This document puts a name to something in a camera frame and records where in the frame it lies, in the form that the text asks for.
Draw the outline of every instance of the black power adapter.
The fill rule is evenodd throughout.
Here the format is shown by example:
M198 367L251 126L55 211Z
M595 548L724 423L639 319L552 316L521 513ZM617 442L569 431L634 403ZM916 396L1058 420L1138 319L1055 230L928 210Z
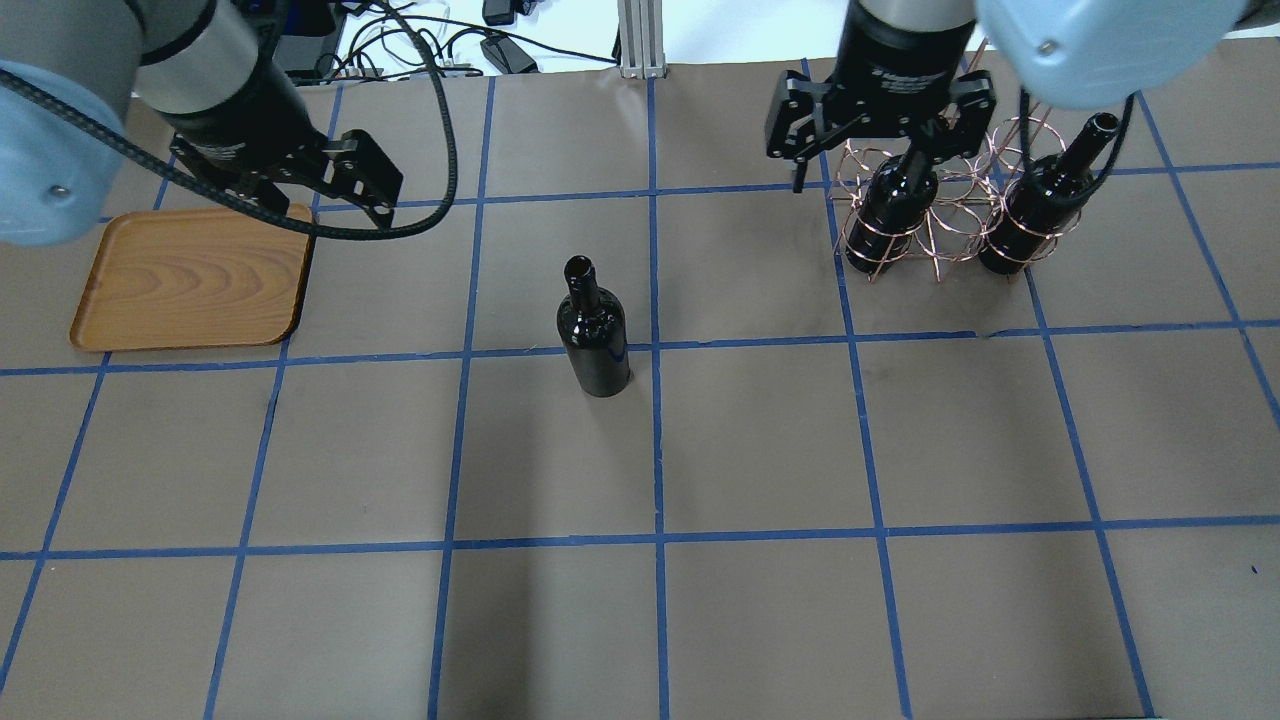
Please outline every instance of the black power adapter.
M509 26L516 22L516 13L527 15L534 12L538 0L484 0L484 22L489 27Z
M507 37L485 37L480 41L480 51L503 74L536 73L538 63Z

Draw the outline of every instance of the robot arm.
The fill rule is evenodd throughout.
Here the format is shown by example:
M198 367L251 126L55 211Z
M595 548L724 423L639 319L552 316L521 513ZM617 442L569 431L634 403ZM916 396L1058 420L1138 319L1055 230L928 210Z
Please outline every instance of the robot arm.
M794 190L808 160L851 137L906 136L933 164L977 154L996 95L989 73L955 78L974 26L973 0L852 0L831 77L787 72L769 108L765 151L795 163Z
M972 156L995 94L986 73L954 78L982 20L1027 88L1051 105L1094 109L1181 73L1274 0L850 0L836 69L778 81L765 152L805 163L849 138L908 136L938 164ZM954 123L942 119L954 104Z
M297 183L390 225L402 176L364 131L330 142L229 0L0 0L0 68L120 132L136 90L198 179L283 214ZM45 245L96 222L119 156L12 92L0 237Z

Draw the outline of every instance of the metal frame post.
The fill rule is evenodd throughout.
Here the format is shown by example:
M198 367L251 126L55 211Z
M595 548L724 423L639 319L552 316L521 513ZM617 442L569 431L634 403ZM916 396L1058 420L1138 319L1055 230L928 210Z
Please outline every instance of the metal frame post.
M618 70L625 78L667 77L662 0L618 0Z

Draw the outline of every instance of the bottle neck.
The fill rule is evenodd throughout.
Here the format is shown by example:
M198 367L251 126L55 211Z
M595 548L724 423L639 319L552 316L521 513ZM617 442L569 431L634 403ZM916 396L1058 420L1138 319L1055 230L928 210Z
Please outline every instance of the bottle neck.
M1053 181L1080 178L1089 173L1089 165L1120 131L1120 122L1111 113L1098 113L1084 123L1084 129L1071 145L1059 155L1051 176Z
M564 265L564 282L573 310L589 314L600 309L600 286L595 283L595 266L590 260L581 255L571 259Z
M902 154L902 159L897 164L897 172L906 181L908 191L913 193L920 191L920 187L932 170L933 163L929 161L929 156L919 150L915 143L911 143L906 149L906 152Z

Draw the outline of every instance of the bottle opening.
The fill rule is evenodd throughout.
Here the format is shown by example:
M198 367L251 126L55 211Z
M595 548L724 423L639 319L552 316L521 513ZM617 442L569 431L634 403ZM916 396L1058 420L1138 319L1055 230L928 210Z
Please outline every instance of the bottle opening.
M570 258L568 263L564 263L564 279L573 282L588 277L595 277L595 266L591 265L590 258L576 255Z
M1102 132L1115 132L1120 129L1120 119L1111 113L1098 113L1093 115L1093 127Z

